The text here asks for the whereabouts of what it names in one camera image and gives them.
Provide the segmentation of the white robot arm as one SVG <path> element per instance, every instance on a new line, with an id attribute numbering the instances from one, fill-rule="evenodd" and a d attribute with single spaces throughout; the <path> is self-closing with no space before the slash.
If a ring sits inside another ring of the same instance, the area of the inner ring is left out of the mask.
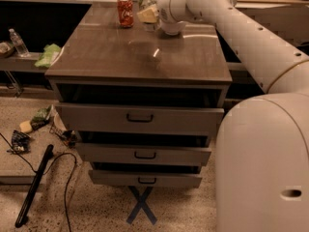
<path id="1" fill-rule="evenodd" d="M 263 90 L 235 105 L 216 137 L 216 232 L 309 232 L 309 56 L 229 0 L 156 5 L 170 35 L 214 25 Z"/>

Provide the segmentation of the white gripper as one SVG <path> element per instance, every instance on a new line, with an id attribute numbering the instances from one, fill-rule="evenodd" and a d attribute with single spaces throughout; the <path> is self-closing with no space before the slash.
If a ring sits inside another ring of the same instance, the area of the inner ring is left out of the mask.
<path id="1" fill-rule="evenodd" d="M 157 23 L 158 16 L 167 24 L 200 20 L 200 16 L 188 8 L 187 0 L 157 0 L 157 5 L 151 5 L 137 13 L 138 19 L 143 23 Z"/>

